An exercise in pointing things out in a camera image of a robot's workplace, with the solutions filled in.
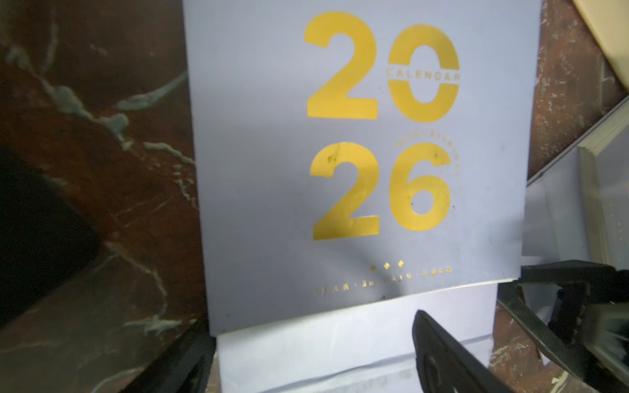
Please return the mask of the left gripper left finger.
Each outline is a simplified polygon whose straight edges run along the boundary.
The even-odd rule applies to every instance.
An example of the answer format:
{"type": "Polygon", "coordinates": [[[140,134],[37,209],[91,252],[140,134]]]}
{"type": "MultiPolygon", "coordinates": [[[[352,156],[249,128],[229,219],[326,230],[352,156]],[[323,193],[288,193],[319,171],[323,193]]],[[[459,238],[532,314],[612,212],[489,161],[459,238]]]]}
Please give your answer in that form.
{"type": "Polygon", "coordinates": [[[216,353],[208,317],[195,322],[122,392],[204,392],[216,353]]]}

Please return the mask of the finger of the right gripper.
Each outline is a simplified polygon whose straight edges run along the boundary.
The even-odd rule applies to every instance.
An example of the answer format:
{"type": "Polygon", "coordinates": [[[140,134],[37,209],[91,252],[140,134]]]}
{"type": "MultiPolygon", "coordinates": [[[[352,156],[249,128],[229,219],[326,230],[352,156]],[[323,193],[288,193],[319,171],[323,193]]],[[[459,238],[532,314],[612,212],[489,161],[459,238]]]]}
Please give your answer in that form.
{"type": "Polygon", "coordinates": [[[599,392],[628,390],[628,272],[610,265],[567,260],[521,268],[501,283],[498,303],[549,360],[599,392]],[[550,322],[524,302],[528,284],[555,285],[550,322]]]}

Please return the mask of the purple calendar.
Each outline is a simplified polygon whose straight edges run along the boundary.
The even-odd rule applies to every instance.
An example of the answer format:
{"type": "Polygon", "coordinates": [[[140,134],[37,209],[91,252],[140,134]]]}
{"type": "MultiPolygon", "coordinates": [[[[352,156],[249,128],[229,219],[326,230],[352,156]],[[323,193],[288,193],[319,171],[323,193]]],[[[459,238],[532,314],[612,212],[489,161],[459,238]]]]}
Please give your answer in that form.
{"type": "Polygon", "coordinates": [[[186,1],[225,392],[417,388],[520,274],[542,3],[186,1]]]}
{"type": "Polygon", "coordinates": [[[628,101],[527,184],[525,265],[585,260],[628,267],[628,101]]]}

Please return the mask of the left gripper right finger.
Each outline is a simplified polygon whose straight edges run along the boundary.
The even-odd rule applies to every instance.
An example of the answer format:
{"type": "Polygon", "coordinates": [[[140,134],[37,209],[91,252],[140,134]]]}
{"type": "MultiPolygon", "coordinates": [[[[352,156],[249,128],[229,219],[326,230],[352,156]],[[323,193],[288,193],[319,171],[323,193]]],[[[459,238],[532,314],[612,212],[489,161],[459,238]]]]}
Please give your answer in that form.
{"type": "Polygon", "coordinates": [[[510,391],[429,313],[423,310],[416,313],[412,336],[416,368],[424,392],[510,391]]]}

